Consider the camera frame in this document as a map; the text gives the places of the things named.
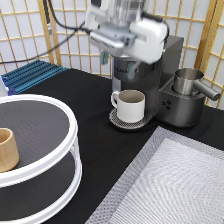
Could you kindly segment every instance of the wire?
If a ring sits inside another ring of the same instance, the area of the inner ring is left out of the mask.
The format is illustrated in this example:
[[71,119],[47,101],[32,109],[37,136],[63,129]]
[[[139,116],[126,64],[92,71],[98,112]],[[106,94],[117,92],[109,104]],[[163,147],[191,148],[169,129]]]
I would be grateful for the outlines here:
[[41,56],[43,56],[43,55],[49,54],[49,53],[51,53],[52,51],[54,51],[54,50],[56,50],[57,48],[59,48],[62,44],[64,44],[65,42],[67,42],[67,41],[68,41],[70,38],[72,38],[73,35],[74,35],[77,31],[79,31],[79,30],[80,30],[80,31],[84,31],[84,32],[86,32],[87,34],[90,34],[90,33],[91,33],[91,30],[88,30],[88,29],[86,29],[86,28],[83,28],[85,22],[83,22],[78,28],[77,28],[77,27],[69,27],[69,26],[65,26],[65,25],[61,24],[61,23],[58,21],[57,17],[55,16],[54,9],[53,9],[53,6],[52,6],[51,1],[50,1],[50,0],[45,0],[45,1],[48,1],[48,3],[49,3],[50,10],[51,10],[51,13],[52,13],[52,15],[53,15],[53,18],[54,18],[55,22],[56,22],[59,26],[65,28],[65,29],[71,29],[71,30],[74,30],[74,32],[73,32],[72,34],[70,34],[70,35],[69,35],[65,40],[63,40],[61,43],[59,43],[58,45],[56,45],[55,47],[53,47],[52,49],[50,49],[49,51],[46,51],[46,52],[44,52],[44,53],[42,53],[42,54],[40,54],[40,55],[37,55],[37,56],[32,57],[32,58],[24,59],[24,60],[0,62],[0,65],[2,65],[2,64],[10,64],[10,63],[27,62],[27,61],[34,60],[34,59],[36,59],[36,58],[38,58],[38,57],[41,57]]
[[70,34],[65,40],[63,40],[61,43],[59,43],[58,45],[56,45],[55,47],[53,47],[51,50],[47,51],[47,52],[44,52],[42,54],[39,54],[35,57],[32,57],[32,58],[28,58],[28,59],[24,59],[24,60],[19,60],[19,61],[5,61],[5,62],[0,62],[0,65],[2,64],[10,64],[10,63],[19,63],[19,62],[26,62],[26,61],[31,61],[31,60],[34,60],[38,57],[41,57],[45,54],[48,54],[48,53],[51,53],[52,51],[54,51],[55,49],[57,49],[58,47],[60,47],[62,44],[64,44],[65,42],[67,42],[74,34],[76,33],[76,31],[74,31],[72,34]]
[[47,1],[47,2],[49,3],[49,6],[50,6],[50,10],[51,10],[52,16],[53,16],[55,22],[56,22],[59,26],[65,28],[65,29],[70,29],[70,30],[77,30],[77,29],[79,29],[79,30],[85,31],[87,34],[90,34],[91,31],[88,30],[88,29],[80,28],[80,27],[77,28],[77,27],[72,27],[72,26],[65,26],[65,25],[61,24],[61,23],[58,21],[56,15],[55,15],[55,13],[54,13],[54,9],[53,9],[51,0],[45,0],[45,1]]

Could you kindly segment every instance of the black table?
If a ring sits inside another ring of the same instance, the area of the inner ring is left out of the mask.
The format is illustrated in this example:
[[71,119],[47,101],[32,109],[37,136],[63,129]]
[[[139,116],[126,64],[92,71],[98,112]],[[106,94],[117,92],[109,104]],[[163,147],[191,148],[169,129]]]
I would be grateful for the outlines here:
[[73,110],[79,126],[82,181],[71,202],[47,224],[85,223],[158,126],[224,149],[224,111],[204,107],[201,122],[190,129],[153,120],[139,132],[125,133],[109,122],[111,92],[111,80],[73,69],[24,92],[63,101]]

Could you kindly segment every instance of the drip tray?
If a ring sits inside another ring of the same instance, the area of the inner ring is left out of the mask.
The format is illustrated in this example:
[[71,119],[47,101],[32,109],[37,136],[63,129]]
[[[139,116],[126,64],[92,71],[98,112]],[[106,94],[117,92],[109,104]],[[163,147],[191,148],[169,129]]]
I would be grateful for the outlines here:
[[113,109],[110,112],[110,122],[117,128],[123,130],[123,131],[137,131],[143,127],[145,127],[151,120],[152,120],[153,116],[145,113],[144,118],[136,123],[126,123],[121,121],[118,117],[117,117],[117,109]]

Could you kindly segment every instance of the wooden cup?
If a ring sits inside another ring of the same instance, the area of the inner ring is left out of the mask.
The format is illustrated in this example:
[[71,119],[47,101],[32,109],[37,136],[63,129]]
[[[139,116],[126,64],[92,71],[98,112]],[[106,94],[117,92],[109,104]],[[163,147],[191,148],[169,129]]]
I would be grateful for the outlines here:
[[0,173],[11,170],[18,162],[19,152],[13,132],[0,128]]

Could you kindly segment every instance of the ceramic mug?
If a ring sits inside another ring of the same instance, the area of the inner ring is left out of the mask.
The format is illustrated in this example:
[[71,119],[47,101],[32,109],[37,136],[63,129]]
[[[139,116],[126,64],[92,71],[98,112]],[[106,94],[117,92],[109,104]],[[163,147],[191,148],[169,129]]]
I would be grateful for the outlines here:
[[11,170],[18,162],[19,152],[13,132],[0,128],[0,173]]
[[136,123],[144,117],[145,95],[142,92],[137,90],[115,91],[111,95],[111,102],[117,108],[117,117],[121,121]]

